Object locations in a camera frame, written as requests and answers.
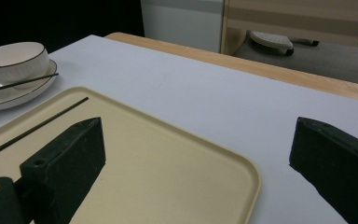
bowl rim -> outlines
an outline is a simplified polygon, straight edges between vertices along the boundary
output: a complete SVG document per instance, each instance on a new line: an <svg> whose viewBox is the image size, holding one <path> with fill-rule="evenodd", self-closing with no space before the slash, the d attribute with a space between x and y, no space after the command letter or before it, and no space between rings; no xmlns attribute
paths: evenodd
<svg viewBox="0 0 358 224"><path fill-rule="evenodd" d="M9 46L9 45L22 44L22 43L34 43L34 44L38 44L38 45L42 46L43 49L42 49L38 54L36 54L34 57L32 57L32 58L30 58L30 59L27 59L27 60L22 61L22 62L19 62L19 63L11 63L11 64L7 64L7 65L2 65L2 66L0 65L0 68L10 67L10 66L13 66L13 65L17 65L17 64L29 62L29 61L31 61L32 59L34 59L34 58L38 57L39 55L41 55L42 53L44 53L45 51L47 51L45 45L43 45L43 44L41 44L41 43L39 43L39 42L34 42L34 41L23 41L23 42L16 42L16 43L12 43L12 44L6 44L6 45L0 46L0 48L6 47L6 46Z"/></svg>

chopstick on tray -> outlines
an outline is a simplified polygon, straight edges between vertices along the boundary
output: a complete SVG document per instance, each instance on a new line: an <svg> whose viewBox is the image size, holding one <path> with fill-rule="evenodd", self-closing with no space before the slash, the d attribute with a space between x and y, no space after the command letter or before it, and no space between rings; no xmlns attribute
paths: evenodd
<svg viewBox="0 0 358 224"><path fill-rule="evenodd" d="M0 146L0 151L4 150L7 147L10 147L11 145L15 144L16 142L20 141L22 138L24 138L25 136L27 136L30 133L33 133L34 131L38 130L39 128L45 126L46 124L50 123L51 121L55 120L56 118L58 118L59 116L65 114L66 112L70 111L71 109L77 107L78 105L83 104L85 101L87 101L89 99L89 97L85 97L82 100L79 100L78 102L74 103L73 105L70 105L68 107L66 107L64 110L62 110L61 112L55 114L54 116L50 117L49 119L45 119L43 122L37 124L36 126L34 126L33 128L29 129L28 131L21 133L20 135L14 137L13 139L9 140L8 142L4 143L3 145Z"/></svg>
<svg viewBox="0 0 358 224"><path fill-rule="evenodd" d="M34 82L34 81L49 78L49 77L56 77L57 75L58 75L58 73L54 73L54 74L47 75L47 76L36 77L36 78L28 79L28 80L19 81L19 82L16 82L16 83L1 86L0 90L4 90L4 89L15 87L15 86L20 86L20 85L25 84L25 83Z"/></svg>

dark background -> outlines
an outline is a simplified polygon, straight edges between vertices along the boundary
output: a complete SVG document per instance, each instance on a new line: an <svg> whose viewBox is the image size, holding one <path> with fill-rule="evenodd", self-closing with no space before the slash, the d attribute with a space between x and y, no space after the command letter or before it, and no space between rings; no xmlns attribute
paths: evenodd
<svg viewBox="0 0 358 224"><path fill-rule="evenodd" d="M0 46L34 41L51 53L113 32L145 35L140 0L0 1Z"/></svg>

white bowl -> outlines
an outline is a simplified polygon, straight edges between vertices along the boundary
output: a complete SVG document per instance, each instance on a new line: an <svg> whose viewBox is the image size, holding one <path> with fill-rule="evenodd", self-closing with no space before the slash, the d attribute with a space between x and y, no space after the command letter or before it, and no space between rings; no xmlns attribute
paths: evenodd
<svg viewBox="0 0 358 224"><path fill-rule="evenodd" d="M48 71L46 48L36 42L20 42L0 47L0 84L8 85L26 79L41 77ZM28 88L37 83L21 85Z"/></svg>

white tabletop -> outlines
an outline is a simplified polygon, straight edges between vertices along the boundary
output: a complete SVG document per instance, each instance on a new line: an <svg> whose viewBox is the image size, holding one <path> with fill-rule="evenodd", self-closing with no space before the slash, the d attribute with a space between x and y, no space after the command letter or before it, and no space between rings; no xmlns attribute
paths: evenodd
<svg viewBox="0 0 358 224"><path fill-rule="evenodd" d="M289 154L298 117L358 137L358 101L94 35L50 58L59 77L32 101L0 111L0 126L85 86L253 161L263 183L250 223L346 223L289 166Z"/></svg>

